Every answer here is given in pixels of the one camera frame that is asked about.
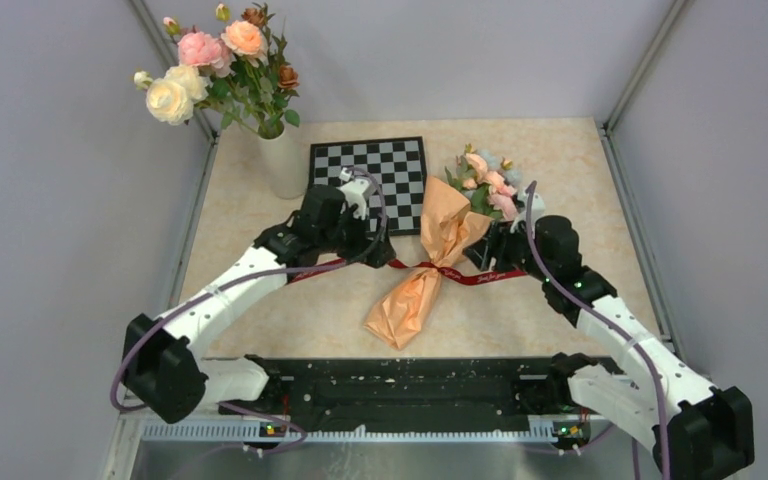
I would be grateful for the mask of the dark red ribbon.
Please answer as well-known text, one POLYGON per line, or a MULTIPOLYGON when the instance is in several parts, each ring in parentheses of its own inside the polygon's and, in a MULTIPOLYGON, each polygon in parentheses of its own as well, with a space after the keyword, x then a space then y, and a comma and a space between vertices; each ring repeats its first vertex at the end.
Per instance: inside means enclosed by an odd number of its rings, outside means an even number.
MULTIPOLYGON (((313 266, 290 268, 287 273, 289 278, 288 282, 293 283, 302 281, 346 266, 347 262, 345 260, 336 259, 313 266)), ((399 259, 394 259, 386 262, 385 266, 395 270, 410 271, 411 276, 418 276, 424 283, 427 282, 428 278, 431 278, 435 284, 439 284, 443 279, 448 279, 457 284, 469 287, 528 276, 528 273, 522 270, 511 270, 506 272, 485 271, 467 275, 454 267, 437 266, 428 261, 408 265, 399 259)))

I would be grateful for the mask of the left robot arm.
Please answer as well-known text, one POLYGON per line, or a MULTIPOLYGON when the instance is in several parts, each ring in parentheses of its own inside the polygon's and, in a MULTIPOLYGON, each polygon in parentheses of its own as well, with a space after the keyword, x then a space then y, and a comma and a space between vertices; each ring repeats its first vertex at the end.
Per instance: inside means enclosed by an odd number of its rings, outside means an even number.
POLYGON ((265 229, 243 255, 197 294, 156 318, 140 314, 127 326, 123 359, 110 391, 125 388, 168 424, 199 407, 244 401, 257 413, 279 404, 280 386, 265 368, 246 358, 214 369, 204 365, 211 343, 248 309, 294 280, 360 263, 380 268, 394 260, 387 218, 368 235, 369 200, 384 195, 360 177, 339 187, 315 185, 287 220, 265 229))

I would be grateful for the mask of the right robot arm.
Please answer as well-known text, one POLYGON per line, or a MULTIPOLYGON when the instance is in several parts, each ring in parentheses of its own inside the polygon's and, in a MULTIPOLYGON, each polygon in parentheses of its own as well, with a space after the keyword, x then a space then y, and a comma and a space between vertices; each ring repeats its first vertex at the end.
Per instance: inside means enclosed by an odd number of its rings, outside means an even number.
POLYGON ((560 412, 594 411, 648 450, 666 479, 726 479, 755 461, 753 407, 679 359, 631 312, 616 288, 583 262, 571 221, 495 222, 465 256, 480 271, 540 281, 549 307, 599 343, 621 381, 585 354, 558 354, 546 385, 560 412))

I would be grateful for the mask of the orange paper bouquet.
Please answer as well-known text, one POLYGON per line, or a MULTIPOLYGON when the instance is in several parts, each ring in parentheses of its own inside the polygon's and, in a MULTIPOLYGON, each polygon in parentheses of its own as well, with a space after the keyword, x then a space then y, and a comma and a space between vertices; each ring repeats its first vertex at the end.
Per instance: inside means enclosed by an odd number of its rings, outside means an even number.
POLYGON ((430 177, 420 210, 420 242, 427 259, 373 305, 364 327, 388 346, 401 350, 429 319, 448 273, 466 259, 495 221, 520 213, 521 172, 514 161, 466 145, 445 176, 430 177))

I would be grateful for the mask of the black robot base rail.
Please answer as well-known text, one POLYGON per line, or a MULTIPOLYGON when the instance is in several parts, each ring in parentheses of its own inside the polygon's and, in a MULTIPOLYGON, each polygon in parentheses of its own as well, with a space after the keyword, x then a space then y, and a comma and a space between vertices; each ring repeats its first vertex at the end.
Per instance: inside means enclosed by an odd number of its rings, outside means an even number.
POLYGON ((225 400, 283 416, 311 435, 358 427, 384 434, 529 433, 550 420, 551 437, 590 435, 596 415, 561 400, 550 357, 275 359, 255 357, 269 376, 254 401, 225 400))

